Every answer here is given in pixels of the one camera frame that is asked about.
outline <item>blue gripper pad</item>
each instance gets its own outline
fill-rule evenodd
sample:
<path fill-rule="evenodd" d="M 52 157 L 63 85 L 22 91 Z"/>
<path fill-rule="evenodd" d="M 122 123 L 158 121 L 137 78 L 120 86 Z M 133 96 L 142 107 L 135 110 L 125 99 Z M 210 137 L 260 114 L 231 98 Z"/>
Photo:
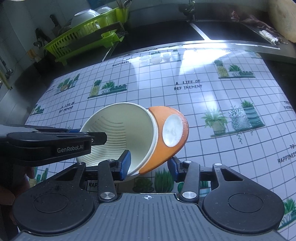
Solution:
<path fill-rule="evenodd" d="M 176 162 L 174 161 L 173 158 L 170 158 L 170 159 L 168 159 L 167 164 L 168 164 L 168 169 L 170 171 L 170 174 L 173 177 L 173 180 L 174 181 L 177 181 L 178 180 L 178 176 L 179 176 L 179 172 L 178 172 L 178 169 L 177 169 Z"/>
<path fill-rule="evenodd" d="M 123 160 L 121 160 L 120 181 L 125 180 L 128 174 L 130 165 L 131 165 L 131 152 L 128 151 L 125 157 L 123 158 Z"/>

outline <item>tiled wall sticker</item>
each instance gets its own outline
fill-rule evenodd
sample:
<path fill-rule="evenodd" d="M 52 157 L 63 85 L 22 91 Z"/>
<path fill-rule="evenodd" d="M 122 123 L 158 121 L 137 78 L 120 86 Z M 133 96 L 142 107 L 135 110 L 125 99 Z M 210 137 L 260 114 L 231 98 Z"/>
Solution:
<path fill-rule="evenodd" d="M 221 162 L 275 192 L 286 207 L 279 232 L 296 239 L 296 114 L 258 53 L 191 45 L 111 59 L 55 79 L 27 124 L 81 128 L 117 102 L 179 110 L 188 120 L 189 137 L 176 156 L 207 167 Z M 34 182 L 74 162 L 38 167 Z M 89 182 L 92 195 L 96 187 Z M 200 187 L 201 195 L 210 191 L 209 182 Z M 116 188 L 179 194 L 182 183 L 172 182 L 164 163 Z"/>

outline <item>cup rim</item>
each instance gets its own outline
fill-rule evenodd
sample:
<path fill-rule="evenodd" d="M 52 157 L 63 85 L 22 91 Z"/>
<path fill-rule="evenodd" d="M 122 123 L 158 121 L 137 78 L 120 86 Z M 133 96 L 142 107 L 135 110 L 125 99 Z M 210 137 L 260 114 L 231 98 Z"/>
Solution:
<path fill-rule="evenodd" d="M 139 174 L 139 170 L 146 165 L 146 163 L 149 161 L 151 155 L 154 153 L 154 150 L 156 148 L 156 145 L 157 145 L 157 140 L 158 140 L 158 125 L 157 125 L 157 122 L 156 122 L 156 119 L 155 117 L 153 116 L 153 114 L 145 109 L 144 107 L 138 105 L 138 104 L 135 104 L 135 103 L 131 103 L 131 102 L 119 102 L 119 103 L 114 103 L 114 104 L 110 104 L 108 106 L 105 106 L 104 108 L 98 110 L 96 113 L 94 113 L 91 117 L 88 118 L 88 120 L 83 124 L 83 126 L 81 127 L 80 131 L 82 132 L 87 132 L 86 130 L 83 130 L 83 128 L 86 126 L 86 125 L 89 125 L 89 123 L 91 123 L 91 119 L 94 117 L 94 115 L 96 115 L 98 112 L 110 107 L 110 106 L 113 106 L 113 105 L 119 105 L 119 104 L 130 104 L 130 105 L 133 105 L 133 106 L 136 106 L 140 109 L 142 109 L 143 111 L 145 111 L 151 122 L 152 122 L 152 127 L 153 127 L 153 137 L 152 137 L 152 142 L 151 142 L 151 145 L 150 145 L 150 148 L 148 150 L 148 152 L 146 153 L 145 157 L 143 158 L 143 160 L 131 171 L 128 171 L 127 173 L 127 177 L 131 177 L 131 176 L 134 176 L 134 175 L 138 175 Z"/>

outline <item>potted plant illustration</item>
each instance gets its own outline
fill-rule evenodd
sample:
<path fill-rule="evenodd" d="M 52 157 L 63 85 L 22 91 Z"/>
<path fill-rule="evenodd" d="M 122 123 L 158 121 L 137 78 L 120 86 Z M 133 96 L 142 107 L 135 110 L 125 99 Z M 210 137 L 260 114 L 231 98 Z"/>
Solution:
<path fill-rule="evenodd" d="M 35 108 L 33 115 L 36 114 L 42 114 L 44 109 L 41 109 L 41 105 L 39 105 L 37 108 Z"/>
<path fill-rule="evenodd" d="M 99 89 L 100 89 L 100 84 L 101 84 L 102 80 L 96 80 L 94 82 L 94 85 L 91 89 L 91 92 L 89 93 L 89 97 L 94 97 L 97 96 L 99 94 Z"/>
<path fill-rule="evenodd" d="M 112 87 L 114 87 L 115 86 L 115 83 L 114 83 L 114 81 L 109 81 L 109 82 L 106 82 L 103 86 L 102 86 L 102 89 L 101 89 L 101 94 L 102 95 L 107 95 L 107 94 L 109 94 L 109 91 L 110 91 L 110 89 L 112 88 Z"/>
<path fill-rule="evenodd" d="M 200 197 L 206 196 L 211 191 L 211 187 L 208 181 L 200 182 Z"/>
<path fill-rule="evenodd" d="M 215 135 L 221 135 L 225 133 L 225 124 L 227 124 L 227 120 L 225 116 L 220 113 L 220 110 L 209 110 L 202 118 L 205 119 L 205 127 L 211 127 Z"/>
<path fill-rule="evenodd" d="M 216 59 L 214 63 L 217 66 L 217 72 L 220 78 L 229 77 L 227 69 L 223 66 L 223 62 L 221 60 Z"/>
<path fill-rule="evenodd" d="M 34 106 L 34 108 L 33 108 L 33 110 L 31 111 L 31 114 L 30 114 L 30 115 L 32 115 L 32 114 L 34 113 L 36 107 L 37 107 L 37 104 Z"/>
<path fill-rule="evenodd" d="M 141 66 L 149 65 L 149 59 L 150 55 L 141 56 L 141 58 L 139 59 Z"/>
<path fill-rule="evenodd" d="M 232 75 L 233 77 L 240 77 L 239 73 L 242 71 L 240 67 L 237 65 L 230 65 L 228 68 L 229 74 Z"/>
<path fill-rule="evenodd" d="M 67 89 L 70 88 L 70 86 L 71 86 L 72 83 L 73 83 L 73 80 L 70 80 L 69 83 L 68 83 L 68 88 Z"/>
<path fill-rule="evenodd" d="M 244 100 L 242 102 L 242 108 L 244 109 L 252 127 L 263 126 L 263 123 L 251 102 Z"/>
<path fill-rule="evenodd" d="M 242 113 L 240 107 L 236 108 L 235 106 L 231 106 L 229 117 L 231 119 L 231 126 L 236 131 L 243 131 L 251 127 L 249 120 Z"/>
<path fill-rule="evenodd" d="M 288 198 L 284 202 L 285 213 L 281 221 L 282 226 L 288 225 L 292 220 L 292 213 L 296 210 L 295 201 L 292 198 Z"/>
<path fill-rule="evenodd" d="M 170 58 L 171 58 L 171 56 L 170 56 L 169 53 L 163 54 L 163 61 L 164 62 L 169 62 L 170 61 Z"/>
<path fill-rule="evenodd" d="M 159 51 L 151 53 L 151 58 L 159 58 L 161 53 Z"/>
<path fill-rule="evenodd" d="M 154 189 L 157 193 L 169 193 L 174 188 L 173 177 L 169 171 L 157 171 L 154 179 Z"/>
<path fill-rule="evenodd" d="M 152 181 L 145 177 L 140 177 L 135 181 L 133 191 L 137 193 L 151 193 L 154 191 Z"/>
<path fill-rule="evenodd" d="M 70 88 L 71 88 L 71 87 L 74 87 L 74 86 L 76 85 L 79 76 L 80 76 L 80 74 L 78 74 L 78 75 L 73 79 L 73 82 L 72 82 L 72 84 L 70 85 Z"/>
<path fill-rule="evenodd" d="M 68 86 L 68 82 L 69 82 L 70 78 L 65 79 L 65 81 L 63 82 L 63 86 L 61 87 L 61 92 L 66 90 L 69 86 Z"/>
<path fill-rule="evenodd" d="M 55 94 L 58 94 L 59 92 L 61 92 L 61 87 L 64 85 L 64 82 L 62 83 L 59 83 L 59 85 L 57 86 L 57 89 L 56 89 L 56 93 Z"/>
<path fill-rule="evenodd" d="M 240 77 L 245 77 L 245 78 L 255 78 L 254 73 L 251 71 L 240 71 L 239 75 Z"/>
<path fill-rule="evenodd" d="M 181 60 L 181 55 L 179 54 L 179 51 L 177 49 L 174 49 L 172 51 L 171 57 L 172 57 L 173 61 L 180 61 Z"/>
<path fill-rule="evenodd" d="M 154 52 L 151 54 L 150 63 L 159 64 L 162 61 L 162 57 L 160 56 L 160 52 Z"/>

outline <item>plant shelf illustration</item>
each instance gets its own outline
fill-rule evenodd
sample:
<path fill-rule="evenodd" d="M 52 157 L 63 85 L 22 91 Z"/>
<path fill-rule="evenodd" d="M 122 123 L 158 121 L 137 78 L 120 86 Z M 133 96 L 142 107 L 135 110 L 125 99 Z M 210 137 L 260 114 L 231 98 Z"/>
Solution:
<path fill-rule="evenodd" d="M 71 88 L 74 88 L 77 81 L 78 81 L 78 78 L 79 78 L 80 74 L 78 74 L 74 79 L 70 80 L 70 78 L 67 78 L 65 79 L 64 82 L 60 83 L 58 86 L 57 86 L 57 89 L 56 89 L 56 93 L 55 95 L 57 95 L 58 93 L 60 92 L 63 92 L 65 90 L 68 90 L 68 89 L 71 89 Z"/>
<path fill-rule="evenodd" d="M 155 64 L 164 64 L 169 62 L 178 62 L 181 61 L 181 55 L 177 49 L 173 50 L 171 53 L 153 52 L 150 55 L 141 56 L 140 67 L 155 65 Z"/>
<path fill-rule="evenodd" d="M 236 108 L 231 106 L 231 110 L 228 112 L 231 119 L 231 126 L 234 131 L 226 132 L 225 124 L 227 124 L 226 117 L 224 117 L 219 110 L 207 111 L 203 119 L 205 119 L 205 127 L 209 126 L 213 128 L 214 134 L 211 137 L 219 137 L 224 135 L 236 134 L 239 141 L 242 143 L 240 137 L 241 132 L 252 131 L 257 128 L 264 127 L 254 105 L 244 100 L 241 106 Z"/>
<path fill-rule="evenodd" d="M 285 213 L 283 219 L 281 220 L 281 224 L 278 230 L 282 229 L 283 227 L 289 225 L 290 223 L 296 220 L 296 204 L 292 198 L 288 198 L 284 202 L 285 206 Z"/>
<path fill-rule="evenodd" d="M 151 193 L 154 191 L 153 183 L 149 178 L 140 177 L 135 181 L 133 191 L 136 193 Z"/>
<path fill-rule="evenodd" d="M 216 59 L 216 64 L 219 79 L 230 79 L 230 78 L 255 78 L 254 73 L 251 71 L 242 71 L 240 67 L 235 64 L 230 65 L 228 71 L 224 67 L 221 60 Z"/>
<path fill-rule="evenodd" d="M 42 114 L 44 111 L 44 109 L 41 109 L 41 105 L 35 105 L 34 109 L 32 110 L 30 115 L 38 115 L 38 114 Z"/>
<path fill-rule="evenodd" d="M 96 80 L 94 82 L 94 85 L 89 93 L 89 98 L 94 98 L 94 97 L 98 97 L 98 96 L 102 96 L 102 95 L 108 95 L 108 94 L 113 94 L 113 93 L 117 93 L 117 92 L 122 92 L 122 91 L 126 91 L 127 90 L 127 85 L 123 84 L 123 85 L 116 85 L 114 81 L 109 81 L 106 82 L 102 88 L 100 89 L 101 86 L 101 82 L 102 80 Z"/>

